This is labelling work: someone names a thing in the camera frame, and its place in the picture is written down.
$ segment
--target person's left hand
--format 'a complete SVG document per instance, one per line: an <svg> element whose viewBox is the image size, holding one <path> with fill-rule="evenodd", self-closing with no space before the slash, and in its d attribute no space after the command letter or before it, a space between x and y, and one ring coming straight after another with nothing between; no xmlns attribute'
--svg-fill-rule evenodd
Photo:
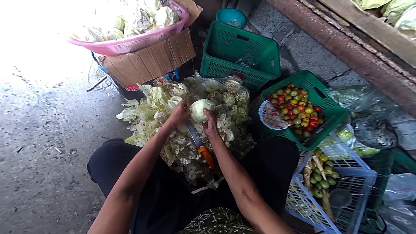
<svg viewBox="0 0 416 234"><path fill-rule="evenodd" d="M189 112L189 103L187 100L182 99L178 105L173 109L167 122L173 123L175 126L183 123L184 120L190 119L191 114Z"/></svg>

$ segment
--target person's right hand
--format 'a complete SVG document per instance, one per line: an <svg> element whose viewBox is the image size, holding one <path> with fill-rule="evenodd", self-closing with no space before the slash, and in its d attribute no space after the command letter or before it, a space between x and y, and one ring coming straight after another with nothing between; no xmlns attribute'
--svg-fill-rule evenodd
<svg viewBox="0 0 416 234"><path fill-rule="evenodd" d="M204 108L204 114L208 117L208 121L205 123L202 123L202 126L204 127L204 133L208 137L208 139L219 136L218 128L217 128L217 119L212 114L210 110L207 110Z"/></svg>

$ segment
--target lap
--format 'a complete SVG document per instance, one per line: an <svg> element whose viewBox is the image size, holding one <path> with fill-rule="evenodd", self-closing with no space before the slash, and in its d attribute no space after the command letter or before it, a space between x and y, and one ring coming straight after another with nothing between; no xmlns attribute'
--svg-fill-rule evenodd
<svg viewBox="0 0 416 234"><path fill-rule="evenodd" d="M106 197L140 149L116 138L105 142L92 155L88 172ZM299 152L294 143L283 137L272 137L259 142L241 161L265 201L278 214L284 209L298 160ZM178 173L158 158L140 194L131 229L133 233L174 233L196 215L215 207L238 211L225 180L217 191L208 189L195 195L178 179Z"/></svg>

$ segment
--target pink basket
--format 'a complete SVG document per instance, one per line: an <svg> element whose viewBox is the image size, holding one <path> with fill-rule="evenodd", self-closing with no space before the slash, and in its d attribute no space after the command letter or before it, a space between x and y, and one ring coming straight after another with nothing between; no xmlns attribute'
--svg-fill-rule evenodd
<svg viewBox="0 0 416 234"><path fill-rule="evenodd" d="M103 42L83 42L78 41L72 37L70 37L68 41L72 44L83 46L94 53L107 56L116 56L135 52L137 50L151 46L157 42L166 40L169 37L179 33L183 29L183 26L188 21L189 13L178 3L172 2L172 4L172 11L178 14L180 21L168 27L142 33L132 37Z"/></svg>

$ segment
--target teal bowl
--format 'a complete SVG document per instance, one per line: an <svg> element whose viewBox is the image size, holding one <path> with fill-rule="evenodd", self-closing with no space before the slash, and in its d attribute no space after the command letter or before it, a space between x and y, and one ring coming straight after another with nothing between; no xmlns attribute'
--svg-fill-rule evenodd
<svg viewBox="0 0 416 234"><path fill-rule="evenodd" d="M215 15L215 19L238 28L243 28L247 22L245 15L234 8L224 8L219 10L217 15Z"/></svg>

